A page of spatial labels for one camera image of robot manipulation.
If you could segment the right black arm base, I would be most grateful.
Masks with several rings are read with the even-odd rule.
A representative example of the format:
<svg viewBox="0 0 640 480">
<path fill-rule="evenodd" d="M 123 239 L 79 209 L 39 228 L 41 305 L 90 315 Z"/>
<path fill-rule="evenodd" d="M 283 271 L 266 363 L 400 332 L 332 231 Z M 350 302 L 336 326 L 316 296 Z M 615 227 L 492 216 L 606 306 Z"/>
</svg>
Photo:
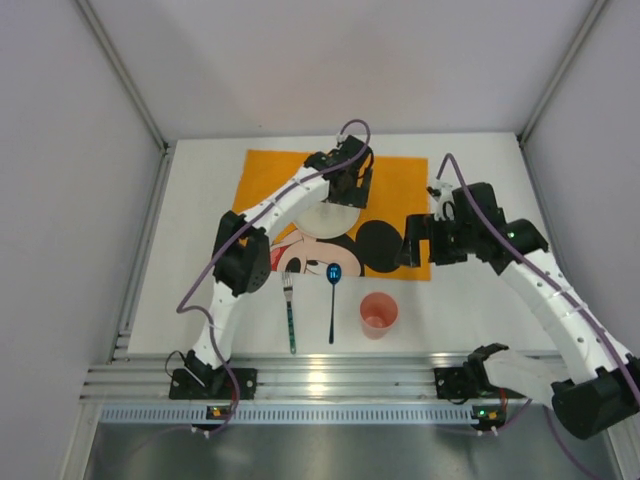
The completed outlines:
<svg viewBox="0 0 640 480">
<path fill-rule="evenodd" d="M 499 399 L 499 389 L 486 376 L 466 366 L 437 367 L 433 371 L 437 398 L 460 405 L 475 399 Z"/>
</svg>

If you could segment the pink plastic cup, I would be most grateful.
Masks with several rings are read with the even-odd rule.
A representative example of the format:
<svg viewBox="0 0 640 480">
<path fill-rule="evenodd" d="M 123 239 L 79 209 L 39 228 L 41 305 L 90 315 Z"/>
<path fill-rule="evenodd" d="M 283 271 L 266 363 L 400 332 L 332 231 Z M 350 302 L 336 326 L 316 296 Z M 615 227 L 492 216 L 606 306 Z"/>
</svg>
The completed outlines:
<svg viewBox="0 0 640 480">
<path fill-rule="evenodd" d="M 372 340 L 381 339 L 398 318 L 398 305 L 388 294 L 373 292 L 364 297 L 359 308 L 363 334 Z"/>
</svg>

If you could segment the cream round plate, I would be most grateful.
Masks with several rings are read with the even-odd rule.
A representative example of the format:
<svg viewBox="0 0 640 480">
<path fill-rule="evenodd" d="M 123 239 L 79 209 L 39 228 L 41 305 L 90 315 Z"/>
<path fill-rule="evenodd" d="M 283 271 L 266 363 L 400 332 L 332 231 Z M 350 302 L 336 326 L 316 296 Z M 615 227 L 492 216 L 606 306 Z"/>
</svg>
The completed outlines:
<svg viewBox="0 0 640 480">
<path fill-rule="evenodd" d="M 306 236 L 333 239 L 355 226 L 361 210 L 329 202 L 319 202 L 299 215 L 293 224 Z"/>
</svg>

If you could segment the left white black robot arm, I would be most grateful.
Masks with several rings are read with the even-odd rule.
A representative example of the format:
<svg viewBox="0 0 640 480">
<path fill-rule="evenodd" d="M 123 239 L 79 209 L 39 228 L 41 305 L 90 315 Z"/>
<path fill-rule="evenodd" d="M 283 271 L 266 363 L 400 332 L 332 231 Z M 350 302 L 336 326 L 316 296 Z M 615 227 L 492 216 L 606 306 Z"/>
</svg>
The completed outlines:
<svg viewBox="0 0 640 480">
<path fill-rule="evenodd" d="M 197 311 L 205 325 L 186 354 L 184 370 L 204 390 L 215 390 L 225 376 L 240 302 L 269 278 L 271 242 L 314 204 L 357 186 L 362 164 L 372 155 L 369 139 L 341 134 L 327 153 L 310 155 L 278 190 L 255 206 L 220 219 L 212 258 L 179 302 L 179 314 Z"/>
</svg>

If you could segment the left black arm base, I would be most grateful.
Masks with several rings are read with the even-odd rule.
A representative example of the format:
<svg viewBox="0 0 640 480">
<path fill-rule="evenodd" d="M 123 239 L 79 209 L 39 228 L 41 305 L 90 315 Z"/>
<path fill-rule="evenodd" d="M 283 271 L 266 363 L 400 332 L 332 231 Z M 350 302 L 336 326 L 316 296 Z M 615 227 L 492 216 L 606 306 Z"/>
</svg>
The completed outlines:
<svg viewBox="0 0 640 480">
<path fill-rule="evenodd" d="M 239 392 L 236 392 L 230 375 L 219 369 L 213 372 L 211 381 L 199 381 L 186 368 L 172 373 L 169 390 L 171 400 L 253 400 L 257 389 L 258 370 L 233 368 Z"/>
</svg>

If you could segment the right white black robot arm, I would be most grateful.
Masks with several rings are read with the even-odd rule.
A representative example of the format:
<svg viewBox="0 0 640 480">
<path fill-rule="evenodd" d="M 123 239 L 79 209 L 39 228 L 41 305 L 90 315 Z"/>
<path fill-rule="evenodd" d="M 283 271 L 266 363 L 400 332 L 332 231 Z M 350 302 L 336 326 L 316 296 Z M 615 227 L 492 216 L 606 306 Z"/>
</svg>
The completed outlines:
<svg viewBox="0 0 640 480">
<path fill-rule="evenodd" d="M 413 214 L 397 264 L 421 264 L 429 244 L 437 266 L 467 261 L 490 265 L 526 304 L 560 354 L 567 373 L 500 343 L 481 346 L 463 364 L 472 390 L 511 390 L 550 408 L 574 437 L 585 440 L 639 412 L 639 359 L 612 338 L 564 277 L 549 245 L 528 220 L 506 220 L 492 186 L 455 188 L 436 181 L 427 189 L 431 214 Z"/>
</svg>

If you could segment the orange cartoon mouse cloth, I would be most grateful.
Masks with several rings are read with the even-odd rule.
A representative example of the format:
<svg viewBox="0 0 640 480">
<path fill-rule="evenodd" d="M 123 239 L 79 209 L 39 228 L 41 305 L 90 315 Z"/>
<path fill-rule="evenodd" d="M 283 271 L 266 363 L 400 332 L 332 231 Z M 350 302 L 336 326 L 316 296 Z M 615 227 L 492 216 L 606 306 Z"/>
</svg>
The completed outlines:
<svg viewBox="0 0 640 480">
<path fill-rule="evenodd" d="M 232 210 L 240 213 L 271 195 L 307 156 L 306 152 L 249 150 Z M 425 158 L 375 159 L 367 207 L 351 228 L 333 238 L 321 238 L 294 223 L 287 225 L 270 247 L 272 269 L 323 276 L 329 264 L 337 263 L 344 276 L 429 281 L 429 265 L 396 264 L 406 217 L 428 210 L 427 177 Z"/>
</svg>

